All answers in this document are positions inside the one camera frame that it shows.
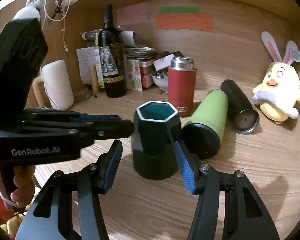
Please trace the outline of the person's hand holding gripper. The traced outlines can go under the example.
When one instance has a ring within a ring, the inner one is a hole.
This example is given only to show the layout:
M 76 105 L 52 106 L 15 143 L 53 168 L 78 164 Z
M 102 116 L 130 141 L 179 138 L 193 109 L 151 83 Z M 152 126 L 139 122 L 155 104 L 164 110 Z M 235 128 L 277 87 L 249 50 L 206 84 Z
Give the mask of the person's hand holding gripper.
M 19 208 L 30 204 L 34 197 L 34 173 L 35 166 L 14 167 L 13 182 L 17 189 L 10 194 L 12 202 Z

